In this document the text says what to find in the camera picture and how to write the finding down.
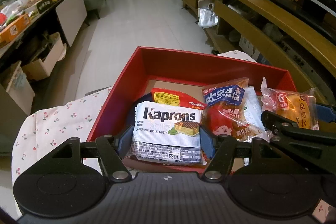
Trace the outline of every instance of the tiled floor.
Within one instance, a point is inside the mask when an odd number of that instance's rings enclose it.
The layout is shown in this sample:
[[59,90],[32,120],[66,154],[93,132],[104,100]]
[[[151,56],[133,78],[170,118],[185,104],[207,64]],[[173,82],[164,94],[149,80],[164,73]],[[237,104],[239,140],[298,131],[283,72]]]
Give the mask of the tiled floor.
[[107,0],[91,38],[75,98],[113,85],[137,46],[211,53],[204,31],[181,7],[181,0]]

